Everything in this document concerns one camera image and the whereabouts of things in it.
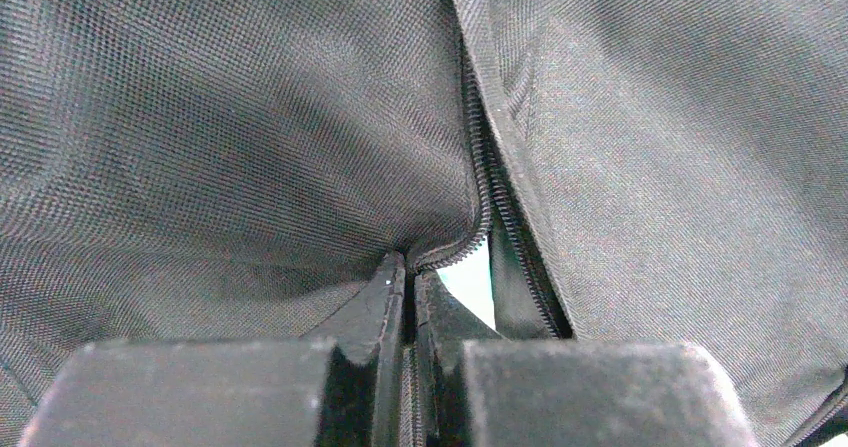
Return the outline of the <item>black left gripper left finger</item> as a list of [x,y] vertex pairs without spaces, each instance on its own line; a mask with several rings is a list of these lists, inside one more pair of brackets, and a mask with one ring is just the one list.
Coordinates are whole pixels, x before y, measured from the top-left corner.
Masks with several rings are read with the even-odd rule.
[[78,350],[24,446],[393,446],[405,268],[388,254],[297,340],[101,343]]

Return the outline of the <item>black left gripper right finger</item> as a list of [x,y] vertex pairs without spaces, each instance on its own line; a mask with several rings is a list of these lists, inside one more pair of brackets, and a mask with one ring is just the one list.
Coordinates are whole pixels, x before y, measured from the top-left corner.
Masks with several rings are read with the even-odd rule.
[[414,282],[427,446],[753,446],[730,379],[692,344],[502,338],[435,273]]

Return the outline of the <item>black student backpack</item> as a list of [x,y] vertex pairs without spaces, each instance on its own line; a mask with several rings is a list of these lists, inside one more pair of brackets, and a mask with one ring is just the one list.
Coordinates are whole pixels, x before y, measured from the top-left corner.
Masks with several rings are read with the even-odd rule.
[[847,430],[847,0],[1,0],[1,442],[101,343],[297,340],[404,260]]

